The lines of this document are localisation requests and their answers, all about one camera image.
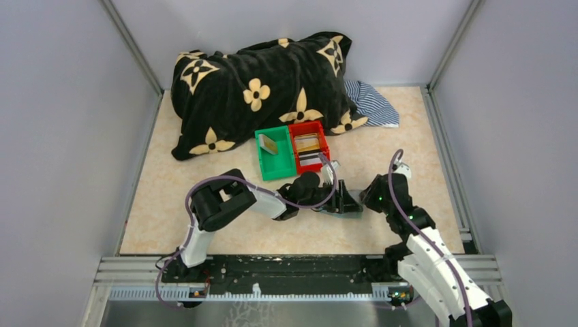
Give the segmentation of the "sage green card holder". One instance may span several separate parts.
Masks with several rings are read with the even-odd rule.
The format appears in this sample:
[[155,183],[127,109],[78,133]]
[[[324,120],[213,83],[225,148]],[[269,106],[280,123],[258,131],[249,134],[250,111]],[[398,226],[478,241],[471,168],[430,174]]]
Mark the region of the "sage green card holder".
[[360,201],[360,194],[359,189],[336,192],[335,200],[327,202],[320,213],[342,219],[361,219],[364,206]]

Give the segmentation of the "green plastic bin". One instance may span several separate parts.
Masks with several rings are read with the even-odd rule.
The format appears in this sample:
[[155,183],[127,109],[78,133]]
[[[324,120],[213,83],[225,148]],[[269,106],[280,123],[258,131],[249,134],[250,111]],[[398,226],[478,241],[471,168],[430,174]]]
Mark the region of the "green plastic bin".
[[[257,141],[258,134],[265,134],[277,143],[278,154],[263,151]],[[264,181],[273,181],[296,175],[296,164],[287,126],[259,129],[255,131],[257,154],[261,176]]]

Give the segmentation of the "red plastic bin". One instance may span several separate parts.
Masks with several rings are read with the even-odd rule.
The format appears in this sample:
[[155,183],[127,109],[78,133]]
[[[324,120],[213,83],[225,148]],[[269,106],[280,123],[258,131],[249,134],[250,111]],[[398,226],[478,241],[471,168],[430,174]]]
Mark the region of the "red plastic bin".
[[291,124],[288,126],[288,131],[296,173],[319,172],[322,167],[319,155],[323,154],[327,159],[331,157],[321,122],[308,121]]

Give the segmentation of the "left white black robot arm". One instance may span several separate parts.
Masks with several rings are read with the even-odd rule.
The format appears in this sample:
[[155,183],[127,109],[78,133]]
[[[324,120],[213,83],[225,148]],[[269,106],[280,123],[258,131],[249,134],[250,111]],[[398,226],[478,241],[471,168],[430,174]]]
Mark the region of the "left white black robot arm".
[[305,172],[276,191],[250,183],[239,169],[204,179],[185,197],[190,224],[177,250],[180,260],[177,272],[186,281],[199,280],[214,233],[244,212],[254,211],[275,221],[285,221],[304,208],[334,215],[363,211],[344,180],[335,179],[332,172],[327,172],[324,178],[315,172]]

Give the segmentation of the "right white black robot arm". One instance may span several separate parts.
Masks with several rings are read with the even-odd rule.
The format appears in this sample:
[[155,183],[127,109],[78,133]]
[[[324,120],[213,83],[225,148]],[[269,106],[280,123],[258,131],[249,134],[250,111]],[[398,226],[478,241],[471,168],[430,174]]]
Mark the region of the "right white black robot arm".
[[405,175],[376,175],[360,199],[368,209],[383,213],[401,238],[385,249],[385,275],[407,281],[434,312],[437,326],[512,326],[507,303],[476,284],[448,250],[428,212],[414,205]]

